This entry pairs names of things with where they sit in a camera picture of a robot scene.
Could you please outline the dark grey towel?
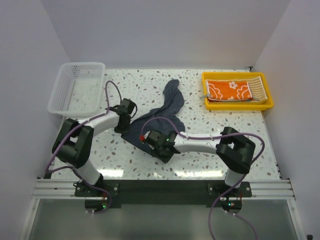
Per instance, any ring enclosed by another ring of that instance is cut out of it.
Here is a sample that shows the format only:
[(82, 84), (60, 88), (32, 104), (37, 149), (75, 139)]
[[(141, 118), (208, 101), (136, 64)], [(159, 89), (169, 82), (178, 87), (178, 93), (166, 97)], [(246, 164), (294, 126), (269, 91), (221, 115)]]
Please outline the dark grey towel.
[(121, 135), (121, 138), (131, 145), (164, 163), (167, 163), (173, 154), (167, 150), (162, 153), (153, 151), (148, 144), (141, 142), (140, 133), (141, 130), (143, 130), (143, 134), (155, 130), (166, 137), (172, 137), (175, 129), (180, 132), (186, 130), (184, 123), (177, 117), (177, 113), (185, 103), (183, 94), (179, 90), (179, 84), (180, 81), (177, 79), (170, 80), (162, 92), (164, 95), (163, 105), (151, 109), (148, 113), (134, 120), (130, 124), (128, 133)]

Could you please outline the orange white patterned cloth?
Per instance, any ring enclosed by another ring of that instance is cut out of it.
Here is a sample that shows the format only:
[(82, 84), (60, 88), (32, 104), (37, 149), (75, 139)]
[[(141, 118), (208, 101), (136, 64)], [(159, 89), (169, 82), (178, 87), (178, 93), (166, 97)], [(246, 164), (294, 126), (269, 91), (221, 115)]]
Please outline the orange white patterned cloth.
[(249, 83), (245, 80), (204, 81), (206, 97), (211, 102), (244, 102), (253, 100)]

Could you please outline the yellow striped Doraemon towel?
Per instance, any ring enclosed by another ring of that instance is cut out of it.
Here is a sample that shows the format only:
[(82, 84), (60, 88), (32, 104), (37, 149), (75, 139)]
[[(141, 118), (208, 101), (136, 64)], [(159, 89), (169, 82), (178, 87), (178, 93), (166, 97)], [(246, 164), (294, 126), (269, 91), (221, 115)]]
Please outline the yellow striped Doraemon towel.
[(262, 78), (260, 76), (253, 77), (253, 78), (247, 78), (247, 79), (218, 79), (215, 81), (247, 81), (249, 83), (249, 88), (253, 96), (253, 100), (250, 101), (244, 101), (244, 102), (254, 102), (254, 103), (263, 103), (265, 102), (268, 97), (266, 90), (264, 88)]

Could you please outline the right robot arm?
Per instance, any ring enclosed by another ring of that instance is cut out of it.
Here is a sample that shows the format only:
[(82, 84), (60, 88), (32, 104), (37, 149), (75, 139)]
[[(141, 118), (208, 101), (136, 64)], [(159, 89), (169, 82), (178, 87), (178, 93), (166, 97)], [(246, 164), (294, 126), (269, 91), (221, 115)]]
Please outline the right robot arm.
[(187, 152), (214, 154), (228, 167), (223, 192), (235, 196), (241, 190), (241, 182), (250, 171), (256, 144), (232, 127), (211, 134), (190, 134), (157, 130), (148, 131), (140, 139), (150, 147), (150, 154), (167, 163), (175, 154)]

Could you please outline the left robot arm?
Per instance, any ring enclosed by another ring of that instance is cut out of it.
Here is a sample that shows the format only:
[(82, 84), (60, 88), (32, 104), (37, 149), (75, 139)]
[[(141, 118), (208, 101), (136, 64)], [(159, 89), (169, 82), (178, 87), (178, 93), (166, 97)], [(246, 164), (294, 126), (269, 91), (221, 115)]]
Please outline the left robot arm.
[(86, 190), (92, 196), (101, 195), (103, 176), (90, 161), (93, 138), (109, 129), (118, 134), (128, 133), (132, 112), (137, 110), (133, 101), (124, 98), (119, 105), (107, 107), (105, 112), (87, 119), (66, 119), (53, 144), (51, 159), (58, 158), (72, 168), (87, 183)]

